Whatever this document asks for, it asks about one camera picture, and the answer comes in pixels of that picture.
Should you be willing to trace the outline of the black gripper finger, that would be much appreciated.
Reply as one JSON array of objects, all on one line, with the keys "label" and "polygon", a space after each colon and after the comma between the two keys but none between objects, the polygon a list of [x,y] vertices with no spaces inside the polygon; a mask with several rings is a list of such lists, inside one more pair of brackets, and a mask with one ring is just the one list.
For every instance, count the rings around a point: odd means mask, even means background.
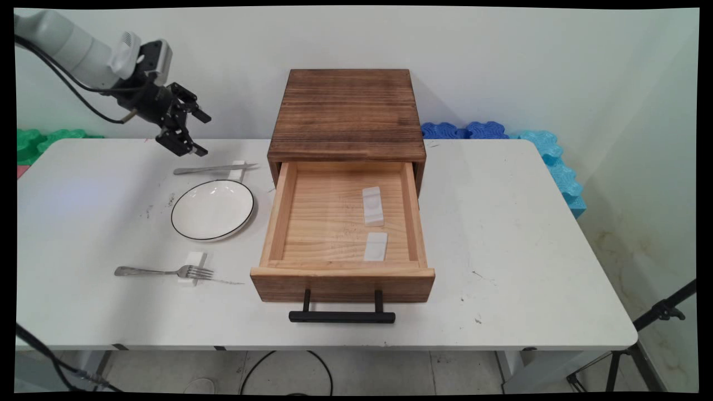
[{"label": "black gripper finger", "polygon": [[177,157],[189,154],[205,157],[208,150],[193,141],[186,126],[187,116],[187,114],[174,114],[164,117],[155,141]]},{"label": "black gripper finger", "polygon": [[171,116],[187,116],[191,114],[204,124],[208,124],[212,121],[212,117],[206,114],[199,106],[196,94],[178,83],[171,83],[167,86],[167,89],[172,95],[172,102],[169,109]]}]

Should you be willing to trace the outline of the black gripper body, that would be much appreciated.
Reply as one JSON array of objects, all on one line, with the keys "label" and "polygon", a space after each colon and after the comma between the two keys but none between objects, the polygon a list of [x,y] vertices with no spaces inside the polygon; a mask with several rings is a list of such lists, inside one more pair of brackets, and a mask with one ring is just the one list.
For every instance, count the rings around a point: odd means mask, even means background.
[{"label": "black gripper body", "polygon": [[114,86],[114,98],[128,114],[120,122],[125,124],[140,117],[151,124],[172,124],[172,85],[158,86],[147,76],[137,80],[120,80]]}]

